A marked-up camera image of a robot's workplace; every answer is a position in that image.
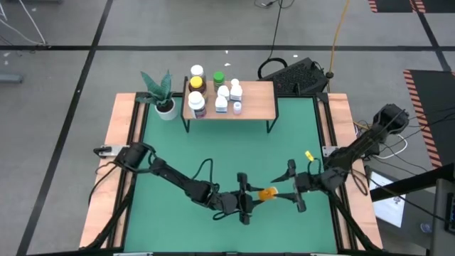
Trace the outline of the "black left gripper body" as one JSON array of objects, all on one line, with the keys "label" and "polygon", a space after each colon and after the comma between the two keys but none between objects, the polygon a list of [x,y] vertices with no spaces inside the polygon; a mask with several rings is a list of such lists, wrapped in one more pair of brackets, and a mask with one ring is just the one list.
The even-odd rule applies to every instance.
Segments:
[{"label": "black left gripper body", "polygon": [[221,220],[229,215],[238,213],[239,221],[243,225],[250,224],[250,210],[248,209],[250,196],[247,194],[247,174],[237,173],[237,182],[239,183],[237,191],[224,193],[219,192],[220,186],[217,183],[210,185],[212,193],[209,197],[209,208],[218,211],[213,215],[213,220]]}]

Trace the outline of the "orange pill bottle white cap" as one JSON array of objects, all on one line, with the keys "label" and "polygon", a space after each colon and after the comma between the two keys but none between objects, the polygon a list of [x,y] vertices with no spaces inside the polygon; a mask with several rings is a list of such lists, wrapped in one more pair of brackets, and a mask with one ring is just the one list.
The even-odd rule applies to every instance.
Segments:
[{"label": "orange pill bottle white cap", "polygon": [[258,192],[258,199],[260,201],[269,201],[275,199],[276,194],[278,194],[276,187],[265,188]]}]

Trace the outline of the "white bottle blue label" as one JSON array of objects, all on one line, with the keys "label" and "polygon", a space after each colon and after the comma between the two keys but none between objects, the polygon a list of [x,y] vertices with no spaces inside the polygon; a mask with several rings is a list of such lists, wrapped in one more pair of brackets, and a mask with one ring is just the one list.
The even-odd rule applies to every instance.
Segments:
[{"label": "white bottle blue label", "polygon": [[242,87],[240,81],[237,78],[234,78],[230,81],[230,99],[232,101],[241,102],[242,101]]},{"label": "white bottle blue label", "polygon": [[228,112],[228,100],[224,96],[217,96],[215,100],[215,112],[221,114]]}]

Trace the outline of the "large white bottle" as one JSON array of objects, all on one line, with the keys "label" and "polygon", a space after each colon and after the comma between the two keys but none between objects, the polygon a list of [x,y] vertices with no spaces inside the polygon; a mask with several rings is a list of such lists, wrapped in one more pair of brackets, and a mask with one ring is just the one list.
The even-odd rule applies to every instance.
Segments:
[{"label": "large white bottle", "polygon": [[194,91],[188,95],[188,106],[195,119],[206,116],[205,98],[200,92]]}]

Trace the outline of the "green bottle green cap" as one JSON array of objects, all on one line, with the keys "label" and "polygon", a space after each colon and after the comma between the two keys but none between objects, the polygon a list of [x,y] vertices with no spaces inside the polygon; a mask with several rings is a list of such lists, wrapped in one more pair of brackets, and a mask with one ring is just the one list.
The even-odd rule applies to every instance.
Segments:
[{"label": "green bottle green cap", "polygon": [[213,74],[213,87],[217,92],[219,87],[225,84],[225,74],[221,71],[216,71]]}]

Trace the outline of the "brown bottle yellow cap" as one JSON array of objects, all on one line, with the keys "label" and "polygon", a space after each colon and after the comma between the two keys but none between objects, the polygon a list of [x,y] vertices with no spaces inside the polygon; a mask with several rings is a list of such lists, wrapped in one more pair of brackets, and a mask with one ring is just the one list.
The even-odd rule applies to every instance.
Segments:
[{"label": "brown bottle yellow cap", "polygon": [[207,90],[207,87],[206,87],[206,83],[205,83],[204,79],[201,76],[193,76],[189,80],[188,89],[191,92],[197,91],[197,92],[201,93],[202,95],[204,95]]}]

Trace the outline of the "green table mat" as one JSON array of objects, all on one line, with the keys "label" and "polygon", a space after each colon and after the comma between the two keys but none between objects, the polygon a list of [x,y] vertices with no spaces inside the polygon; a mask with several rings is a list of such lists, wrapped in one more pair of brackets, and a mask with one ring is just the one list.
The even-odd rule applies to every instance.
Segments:
[{"label": "green table mat", "polygon": [[[164,121],[149,111],[144,142],[181,173],[213,180],[221,191],[239,188],[237,174],[247,174],[254,187],[292,191],[291,181],[278,182],[288,160],[299,172],[318,171],[306,152],[320,156],[321,145],[313,101],[281,98],[272,131],[263,121]],[[249,225],[238,215],[213,220],[213,212],[193,203],[185,193],[152,175],[138,176],[127,238],[127,252],[327,252],[336,251],[331,208],[319,191],[304,194],[303,213],[277,198],[257,206]]]}]

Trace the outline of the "monitor with white screen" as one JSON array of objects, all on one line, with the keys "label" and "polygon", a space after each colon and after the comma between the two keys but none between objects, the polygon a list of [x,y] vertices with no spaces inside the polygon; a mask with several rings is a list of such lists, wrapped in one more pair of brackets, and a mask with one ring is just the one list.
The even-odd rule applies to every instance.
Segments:
[{"label": "monitor with white screen", "polygon": [[[393,183],[392,179],[380,174],[369,166],[365,166],[365,172],[368,175],[370,191]],[[400,197],[392,197],[374,202],[373,208],[376,218],[400,228],[405,209],[404,198],[406,198],[405,194]]]}]

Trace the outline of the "black metal bar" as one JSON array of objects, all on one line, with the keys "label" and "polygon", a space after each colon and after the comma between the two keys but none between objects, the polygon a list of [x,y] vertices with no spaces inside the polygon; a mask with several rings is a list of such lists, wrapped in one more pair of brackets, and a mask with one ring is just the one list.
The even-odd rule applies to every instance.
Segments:
[{"label": "black metal bar", "polygon": [[436,186],[439,179],[454,182],[455,163],[447,164],[424,174],[395,181],[384,186],[379,185],[378,188],[375,188],[370,192],[370,197],[372,202],[376,202],[395,196],[401,196],[403,194]]}]

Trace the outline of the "black perforated computer case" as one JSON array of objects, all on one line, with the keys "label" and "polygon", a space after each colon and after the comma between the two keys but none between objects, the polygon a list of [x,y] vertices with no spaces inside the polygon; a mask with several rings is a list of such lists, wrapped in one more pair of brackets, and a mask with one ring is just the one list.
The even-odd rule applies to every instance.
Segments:
[{"label": "black perforated computer case", "polygon": [[[262,75],[263,67],[271,62],[284,67],[269,75]],[[302,95],[322,92],[328,84],[324,69],[310,58],[287,65],[282,58],[269,58],[257,70],[258,81],[272,81],[279,94]]]}]

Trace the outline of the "snake plant in white pot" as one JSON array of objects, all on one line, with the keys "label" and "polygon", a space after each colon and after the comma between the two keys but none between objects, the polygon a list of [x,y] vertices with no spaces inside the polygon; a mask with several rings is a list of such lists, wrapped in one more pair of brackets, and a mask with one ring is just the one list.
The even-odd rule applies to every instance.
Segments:
[{"label": "snake plant in white pot", "polygon": [[143,71],[140,73],[147,91],[136,96],[135,101],[153,105],[159,117],[164,121],[175,119],[178,110],[176,102],[173,99],[171,74],[169,70],[166,71],[160,84],[156,83],[147,73]]}]

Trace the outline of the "grey metal cabinet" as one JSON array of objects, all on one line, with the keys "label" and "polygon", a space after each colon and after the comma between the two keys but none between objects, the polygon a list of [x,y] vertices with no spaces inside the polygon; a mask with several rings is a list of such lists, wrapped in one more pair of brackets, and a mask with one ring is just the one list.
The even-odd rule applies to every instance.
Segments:
[{"label": "grey metal cabinet", "polygon": [[434,215],[430,256],[455,256],[455,183],[437,181]]}]

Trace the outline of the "black mat with hazard stripes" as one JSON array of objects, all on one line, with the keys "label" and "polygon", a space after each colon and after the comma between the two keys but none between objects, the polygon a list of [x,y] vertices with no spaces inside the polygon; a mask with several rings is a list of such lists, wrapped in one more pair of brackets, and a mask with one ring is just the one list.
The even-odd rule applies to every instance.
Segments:
[{"label": "black mat with hazard stripes", "polygon": [[403,75],[432,166],[455,163],[455,73],[404,70]]},{"label": "black mat with hazard stripes", "polygon": [[367,0],[373,13],[455,14],[455,0]]}]

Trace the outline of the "grey flat object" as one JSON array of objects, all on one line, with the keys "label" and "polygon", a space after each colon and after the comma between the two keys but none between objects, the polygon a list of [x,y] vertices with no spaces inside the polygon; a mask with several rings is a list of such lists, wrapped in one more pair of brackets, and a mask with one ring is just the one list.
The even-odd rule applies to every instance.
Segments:
[{"label": "grey flat object", "polygon": [[21,84],[23,76],[17,74],[0,73],[0,83]]}]

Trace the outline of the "wooden shelf black metal frame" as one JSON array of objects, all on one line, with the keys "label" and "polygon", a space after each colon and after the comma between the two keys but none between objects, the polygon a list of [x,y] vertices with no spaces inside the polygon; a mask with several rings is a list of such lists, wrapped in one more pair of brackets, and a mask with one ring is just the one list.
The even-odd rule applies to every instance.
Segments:
[{"label": "wooden shelf black metal frame", "polygon": [[260,120],[266,122],[267,133],[270,133],[279,118],[277,93],[270,81],[241,81],[243,90],[241,113],[233,112],[233,102],[228,103],[225,114],[215,111],[215,92],[213,81],[207,81],[206,115],[200,120]]}]

